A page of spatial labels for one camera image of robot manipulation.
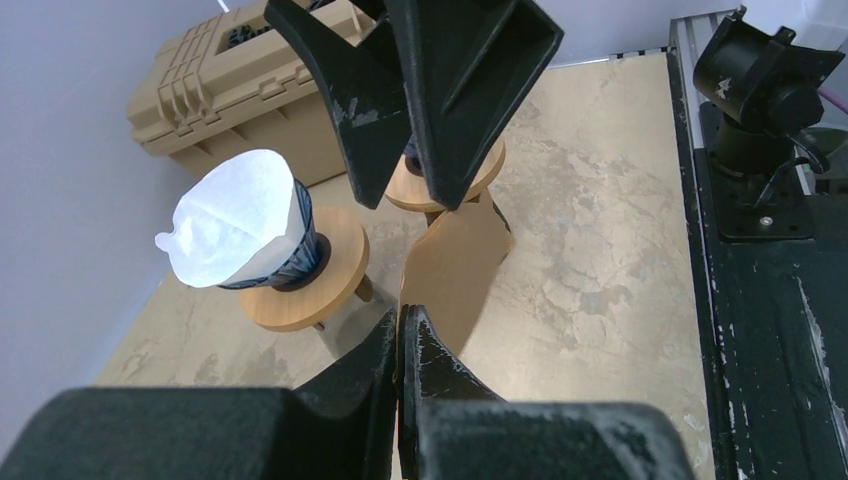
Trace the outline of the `blue glass dripper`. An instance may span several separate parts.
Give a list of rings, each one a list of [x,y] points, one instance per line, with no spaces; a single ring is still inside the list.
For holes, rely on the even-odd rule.
[[[257,287],[272,287],[280,291],[294,291],[319,274],[326,260],[330,258],[331,248],[327,238],[315,230],[313,203],[307,188],[299,180],[294,180],[292,210],[296,210],[296,219],[304,225],[304,232],[295,235],[297,244],[292,253],[282,261],[269,275],[241,281],[229,281],[219,288],[225,290],[244,290]]]

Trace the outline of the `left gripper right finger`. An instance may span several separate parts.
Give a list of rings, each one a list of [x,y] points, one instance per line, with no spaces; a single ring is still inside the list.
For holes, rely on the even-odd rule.
[[[667,416],[632,402],[510,402],[439,339],[421,305],[398,315],[398,450],[406,479],[691,479]]]

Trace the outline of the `brown paper coffee filter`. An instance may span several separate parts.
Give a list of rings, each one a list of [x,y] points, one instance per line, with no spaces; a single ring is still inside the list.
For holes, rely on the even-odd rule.
[[[399,304],[424,307],[440,341],[461,354],[513,245],[486,197],[445,212],[409,251]]]

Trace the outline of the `tan plastic tool case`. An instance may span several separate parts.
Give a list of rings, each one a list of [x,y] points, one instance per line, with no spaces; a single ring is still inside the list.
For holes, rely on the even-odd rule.
[[[126,110],[148,154],[197,178],[253,149],[281,154],[307,186],[345,173],[318,87],[265,7],[221,13],[163,44]]]

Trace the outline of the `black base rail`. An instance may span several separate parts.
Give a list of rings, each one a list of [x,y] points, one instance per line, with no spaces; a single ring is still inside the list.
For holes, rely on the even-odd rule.
[[[847,38],[791,136],[694,85],[727,12],[675,19],[667,55],[716,475],[847,475]]]

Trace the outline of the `white paper coffee filter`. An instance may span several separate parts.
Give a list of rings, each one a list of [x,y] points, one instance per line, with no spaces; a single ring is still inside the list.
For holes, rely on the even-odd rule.
[[[239,154],[179,200],[173,230],[155,236],[177,278],[205,288],[270,276],[306,231],[295,178],[269,149]]]

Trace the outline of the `red black coffee carafe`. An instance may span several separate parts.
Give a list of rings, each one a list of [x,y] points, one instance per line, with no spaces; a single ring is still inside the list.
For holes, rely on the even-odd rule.
[[[464,202],[465,203],[479,203],[480,199],[482,197],[486,197],[491,201],[491,206],[492,206],[493,210],[495,211],[495,213],[498,215],[498,217],[503,222],[506,230],[508,232],[511,232],[512,229],[511,229],[511,226],[510,226],[508,220],[506,219],[505,215],[503,214],[503,212],[499,208],[498,204],[495,202],[494,198],[491,196],[491,192],[489,191],[488,188],[484,189],[480,194],[478,194],[474,197],[469,197],[469,198],[465,199]],[[445,209],[425,212],[424,215],[425,215],[425,218],[426,218],[427,227],[430,227],[435,222],[435,220],[438,219],[445,212],[446,212]]]

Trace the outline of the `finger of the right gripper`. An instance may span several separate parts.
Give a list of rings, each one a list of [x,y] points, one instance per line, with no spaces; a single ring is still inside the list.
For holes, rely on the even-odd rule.
[[[351,189],[376,208],[411,136],[403,75],[383,1],[353,3],[376,21],[353,46],[293,1],[270,1],[264,18],[310,71],[326,105]]]
[[[534,1],[385,5],[429,194],[455,210],[564,31]]]

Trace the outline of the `grey glass carafe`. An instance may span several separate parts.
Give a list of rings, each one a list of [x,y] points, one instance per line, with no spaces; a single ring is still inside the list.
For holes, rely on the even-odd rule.
[[[397,297],[365,275],[354,294],[313,329],[334,359],[358,346],[385,312],[397,305]]]

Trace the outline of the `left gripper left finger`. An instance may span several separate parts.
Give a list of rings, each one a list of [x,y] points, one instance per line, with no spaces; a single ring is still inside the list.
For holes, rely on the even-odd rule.
[[[397,312],[307,383],[79,388],[44,405],[5,479],[387,479]]]

